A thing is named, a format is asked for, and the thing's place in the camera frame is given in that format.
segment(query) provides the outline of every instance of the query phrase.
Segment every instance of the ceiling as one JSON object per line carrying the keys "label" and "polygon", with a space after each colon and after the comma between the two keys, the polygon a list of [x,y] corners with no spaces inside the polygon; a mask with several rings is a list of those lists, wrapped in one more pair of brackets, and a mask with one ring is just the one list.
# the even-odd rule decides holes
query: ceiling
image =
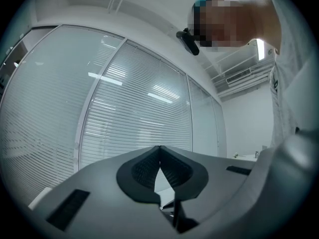
{"label": "ceiling", "polygon": [[[109,9],[109,13],[125,13],[156,27],[176,42],[176,32],[187,26],[187,15],[195,0],[65,0],[67,5],[90,5]],[[212,52],[201,47],[195,57],[212,82],[258,63],[256,41],[241,48],[224,48]]]}

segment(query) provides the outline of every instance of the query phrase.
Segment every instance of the person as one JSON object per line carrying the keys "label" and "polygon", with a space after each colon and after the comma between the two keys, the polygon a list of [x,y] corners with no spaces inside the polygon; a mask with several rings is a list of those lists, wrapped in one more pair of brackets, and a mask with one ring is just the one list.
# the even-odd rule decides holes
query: person
{"label": "person", "polygon": [[299,130],[285,92],[315,43],[309,26],[290,0],[196,0],[188,29],[200,46],[241,47],[261,39],[275,50],[270,73],[274,127],[271,146]]}

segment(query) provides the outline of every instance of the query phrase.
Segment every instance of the air conditioner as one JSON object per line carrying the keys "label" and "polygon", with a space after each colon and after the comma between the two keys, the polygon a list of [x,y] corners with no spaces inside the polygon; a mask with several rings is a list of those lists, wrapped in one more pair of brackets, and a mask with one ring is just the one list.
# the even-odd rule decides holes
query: air conditioner
{"label": "air conditioner", "polygon": [[233,83],[240,81],[240,80],[242,80],[250,75],[251,75],[251,70],[250,70],[250,68],[248,68],[248,69],[245,69],[243,71],[235,73],[232,76],[226,78],[226,82],[227,82],[228,86],[231,87]]}

